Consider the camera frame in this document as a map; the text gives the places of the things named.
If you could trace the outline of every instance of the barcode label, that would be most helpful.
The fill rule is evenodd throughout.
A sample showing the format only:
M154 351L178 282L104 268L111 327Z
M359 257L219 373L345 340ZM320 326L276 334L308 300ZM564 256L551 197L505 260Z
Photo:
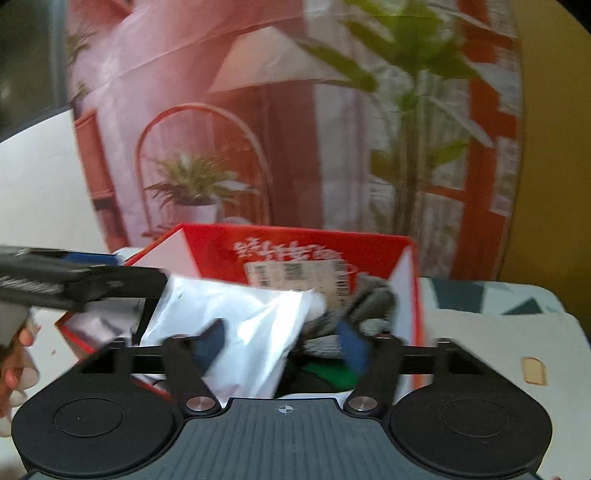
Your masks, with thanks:
M284 263L285 279L287 281L305 280L304 267L301 263Z
M249 262L244 267L255 287L315 290L326 297L330 308L342 307L349 298L349 264L344 260Z
M267 269L263 265L254 265L256 279L261 287L269 287L269 277L267 276Z

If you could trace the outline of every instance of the white flower pot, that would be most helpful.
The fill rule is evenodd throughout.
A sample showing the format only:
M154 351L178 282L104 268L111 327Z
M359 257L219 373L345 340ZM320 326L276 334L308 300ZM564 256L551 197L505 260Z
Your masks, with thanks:
M213 205L175 205L174 223L215 223L217 204Z

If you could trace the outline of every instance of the green leaf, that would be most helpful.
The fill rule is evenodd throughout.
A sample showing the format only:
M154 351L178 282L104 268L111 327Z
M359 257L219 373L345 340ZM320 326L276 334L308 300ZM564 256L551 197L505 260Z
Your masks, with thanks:
M357 89L357 86L348 80L321 80L320 82L316 82L321 85L332 85L335 87L343 87L343 88L354 88Z
M396 103L401 112L409 112L414 110L418 105L418 96L414 92L407 92Z
M343 25L349 30L357 40L359 40L365 47L373 51L378 56L382 57L390 65L397 64L399 47L391 40L383 38L381 35L374 32L371 28L356 21L344 21Z
M374 216L375 224L378 227L378 232L388 233L388 219L380 211L378 205L376 205L376 203L373 200L369 202L369 211Z
M443 113L445 113L449 118L454 120L460 127L462 127L466 132L468 132L471 136L473 136L476 140L478 140L482 145L487 148L494 148L494 144L488 134L484 131L484 129L478 125L474 120L462 115L459 112L456 112L453 108L451 108L446 103L443 103L441 100L438 100L434 97L427 97L429 102L439 108Z
M478 72L468 65L457 39L452 37L425 61L425 67L444 79L478 78Z
M80 25L76 32L68 33L66 35L68 65L73 65L81 52L90 49L88 39L94 36L95 33L96 32L89 31L89 27Z
M421 71L421 62L419 61L419 49L409 52L403 50L399 53L396 59L396 66L403 69L412 77L416 77L418 72Z
M395 164L390 155L383 150L371 151L369 169L372 175L387 181L390 185L398 183L400 177L398 164Z
M387 10L380 4L374 3L371 0L343 0L346 5L354 5L359 7L368 15L372 16L379 23L381 23L387 29L392 30L395 24L396 13Z
M173 195L169 195L169 196L165 197L164 200L162 201L162 203L160 203L160 208L166 207L169 203L174 203L174 196Z
M393 19L390 31L394 40L403 48L416 50L431 38L443 20L423 0L408 0L400 14Z
M250 192L249 185L237 180L237 172L220 167L223 160L189 153L157 160L163 180L146 189L154 192L153 198L162 198L162 205L209 205L216 195L229 200L240 192Z
M467 149L468 142L465 140L454 140L443 145L439 145L429 155L429 165L431 168L437 168L459 158Z
M305 40L296 40L300 48L308 52L313 57L330 65L335 70L345 75L358 90L373 93L378 87L378 82L374 76L361 68L357 62L343 55L330 45L308 38Z

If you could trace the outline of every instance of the black tool handle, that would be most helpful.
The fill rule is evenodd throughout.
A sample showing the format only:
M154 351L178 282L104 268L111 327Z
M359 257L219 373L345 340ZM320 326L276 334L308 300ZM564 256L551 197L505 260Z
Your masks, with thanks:
M27 306L0 301L0 365L18 342L18 335L29 315Z
M190 338L169 338L162 345L168 390L184 416L210 417L220 412L222 406L203 382L190 352L190 342Z
M376 339L376 342L378 349L369 369L357 382L343 406L345 412L356 417L381 417L394 401L404 360L404 345L396 337ZM356 404L360 398L366 399L363 410Z
M39 254L0 254L0 300L81 312L110 297L159 299L167 276L157 268L88 265Z

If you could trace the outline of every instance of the red door frame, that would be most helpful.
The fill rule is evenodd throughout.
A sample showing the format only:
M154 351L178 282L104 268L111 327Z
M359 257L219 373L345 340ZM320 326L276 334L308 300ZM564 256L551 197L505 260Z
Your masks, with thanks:
M488 24L485 0L458 0L460 11ZM514 40L472 25L464 27L465 55L475 62L495 63L495 47L515 49ZM470 117L493 142L497 137L517 138L518 119L499 111L499 95L483 80L470 82ZM462 228L457 241L452 278L491 280L496 276L499 249L508 218L489 211L496 171L496 150L471 140L464 190L433 187L430 193L464 203Z

